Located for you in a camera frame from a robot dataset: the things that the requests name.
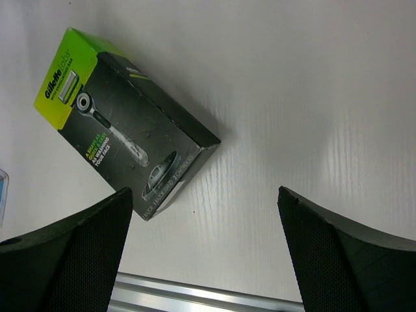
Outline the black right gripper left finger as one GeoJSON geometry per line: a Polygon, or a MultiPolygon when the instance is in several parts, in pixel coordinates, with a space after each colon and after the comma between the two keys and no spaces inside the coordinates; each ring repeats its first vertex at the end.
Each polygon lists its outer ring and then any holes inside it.
{"type": "Polygon", "coordinates": [[[133,193],[1,242],[2,311],[106,311],[118,273],[133,193]]]}

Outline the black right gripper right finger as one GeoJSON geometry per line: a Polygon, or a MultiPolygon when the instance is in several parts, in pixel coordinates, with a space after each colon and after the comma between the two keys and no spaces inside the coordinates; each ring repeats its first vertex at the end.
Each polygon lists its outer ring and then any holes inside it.
{"type": "Polygon", "coordinates": [[[415,241],[360,224],[287,187],[278,210],[306,311],[414,311],[415,241]]]}

